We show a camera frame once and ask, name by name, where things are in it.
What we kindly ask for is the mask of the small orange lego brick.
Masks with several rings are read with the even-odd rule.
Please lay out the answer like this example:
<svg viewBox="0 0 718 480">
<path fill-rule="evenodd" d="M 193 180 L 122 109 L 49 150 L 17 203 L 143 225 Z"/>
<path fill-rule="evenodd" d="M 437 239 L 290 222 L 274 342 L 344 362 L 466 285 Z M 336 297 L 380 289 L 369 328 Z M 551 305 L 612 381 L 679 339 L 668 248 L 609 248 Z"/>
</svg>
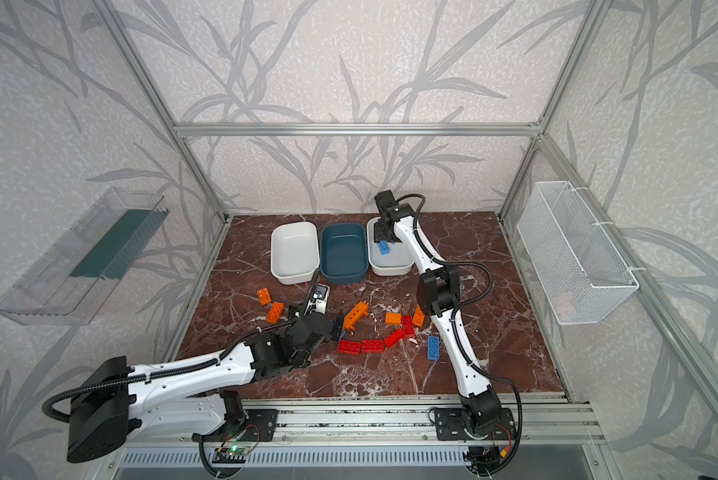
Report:
<svg viewBox="0 0 718 480">
<path fill-rule="evenodd" d="M 265 306 L 272 303 L 272 298 L 267 288 L 257 291 L 257 296 L 261 305 Z"/>
</svg>

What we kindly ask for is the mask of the blue lego brick front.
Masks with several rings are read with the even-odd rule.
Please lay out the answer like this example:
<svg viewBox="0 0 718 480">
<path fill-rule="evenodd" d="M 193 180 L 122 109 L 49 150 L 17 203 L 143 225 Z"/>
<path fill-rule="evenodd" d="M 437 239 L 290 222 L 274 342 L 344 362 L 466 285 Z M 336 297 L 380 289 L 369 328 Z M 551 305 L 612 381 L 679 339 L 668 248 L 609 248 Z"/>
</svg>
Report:
<svg viewBox="0 0 718 480">
<path fill-rule="evenodd" d="M 441 358 L 441 340 L 438 336 L 429 336 L 427 339 L 427 359 L 439 361 Z"/>
</svg>

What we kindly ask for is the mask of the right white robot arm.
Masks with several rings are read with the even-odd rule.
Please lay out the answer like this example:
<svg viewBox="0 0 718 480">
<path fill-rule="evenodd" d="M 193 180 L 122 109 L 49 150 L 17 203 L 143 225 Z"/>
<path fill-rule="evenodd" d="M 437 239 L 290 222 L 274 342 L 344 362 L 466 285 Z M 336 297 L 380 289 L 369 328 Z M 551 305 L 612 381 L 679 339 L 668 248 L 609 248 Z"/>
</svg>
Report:
<svg viewBox="0 0 718 480">
<path fill-rule="evenodd" d="M 399 198 L 389 191 L 375 195 L 379 221 L 374 240 L 401 243 L 410 252 L 419 272 L 417 303 L 436 327 L 452 362 L 462 405 L 462 422 L 467 434 L 482 439 L 499 427 L 503 406 L 494 388 L 496 382 L 511 389 L 516 400 L 516 431 L 511 434 L 510 451 L 516 452 L 522 439 L 522 404 L 516 384 L 508 378 L 490 374 L 481 367 L 468 338 L 462 309 L 479 302 L 494 286 L 489 269 L 473 261 L 447 261 L 424 233 L 420 214 L 426 198 L 406 194 Z M 483 270 L 488 280 L 484 291 L 469 300 L 461 298 L 460 268 Z"/>
</svg>

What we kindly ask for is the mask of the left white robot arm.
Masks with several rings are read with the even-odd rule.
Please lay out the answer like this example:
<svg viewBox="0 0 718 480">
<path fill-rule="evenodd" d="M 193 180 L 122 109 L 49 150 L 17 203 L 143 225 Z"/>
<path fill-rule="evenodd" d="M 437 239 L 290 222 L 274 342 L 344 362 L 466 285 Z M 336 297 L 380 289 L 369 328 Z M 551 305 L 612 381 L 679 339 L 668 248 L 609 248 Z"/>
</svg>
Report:
<svg viewBox="0 0 718 480">
<path fill-rule="evenodd" d="M 45 400 L 42 412 L 68 425 L 70 463 L 104 457 L 146 432 L 225 432 L 240 421 L 231 414 L 239 404 L 214 391 L 309 367 L 311 354 L 338 340 L 343 324 L 343 316 L 312 311 L 250 331 L 222 351 L 181 361 L 130 366 L 126 357 L 114 357 L 82 386 Z"/>
</svg>

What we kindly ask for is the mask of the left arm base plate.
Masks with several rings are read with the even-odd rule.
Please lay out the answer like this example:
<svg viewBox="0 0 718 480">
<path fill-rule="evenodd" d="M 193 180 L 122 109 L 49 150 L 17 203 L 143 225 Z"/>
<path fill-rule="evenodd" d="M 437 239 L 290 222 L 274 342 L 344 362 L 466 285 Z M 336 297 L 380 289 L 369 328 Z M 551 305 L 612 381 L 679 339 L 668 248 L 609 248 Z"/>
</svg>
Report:
<svg viewBox="0 0 718 480">
<path fill-rule="evenodd" d="M 276 409 L 253 409 L 246 411 L 244 420 L 237 419 L 225 428 L 221 439 L 227 442 L 272 442 L 279 411 Z"/>
</svg>

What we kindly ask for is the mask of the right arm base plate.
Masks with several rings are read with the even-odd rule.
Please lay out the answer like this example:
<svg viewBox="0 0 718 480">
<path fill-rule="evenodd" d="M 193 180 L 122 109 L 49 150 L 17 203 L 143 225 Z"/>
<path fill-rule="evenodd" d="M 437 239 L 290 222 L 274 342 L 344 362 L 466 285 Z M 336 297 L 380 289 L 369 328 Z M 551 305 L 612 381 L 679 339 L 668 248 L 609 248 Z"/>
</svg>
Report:
<svg viewBox="0 0 718 480">
<path fill-rule="evenodd" d="M 429 410 L 429 420 L 439 441 L 512 442 L 517 438 L 520 424 L 509 408 L 503 409 L 499 419 L 488 427 L 486 433 L 477 433 L 474 427 L 467 427 L 460 408 L 433 407 Z"/>
</svg>

